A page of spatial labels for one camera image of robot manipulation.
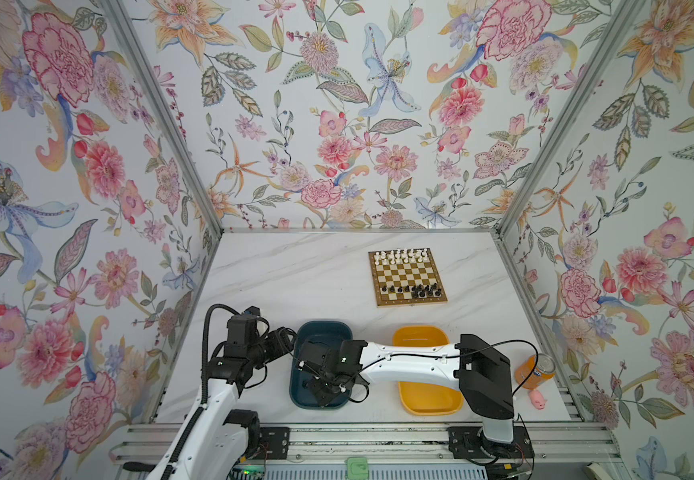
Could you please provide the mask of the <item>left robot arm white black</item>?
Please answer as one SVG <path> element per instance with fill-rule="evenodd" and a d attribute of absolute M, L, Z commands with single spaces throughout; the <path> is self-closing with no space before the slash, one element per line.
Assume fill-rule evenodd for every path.
<path fill-rule="evenodd" d="M 206 312 L 201 342 L 199 396 L 187 420 L 149 479 L 226 479 L 260 448 L 259 415 L 236 407 L 255 385 L 253 375 L 293 352 L 295 333 L 276 330 L 252 306 L 239 312 L 214 304 Z"/>

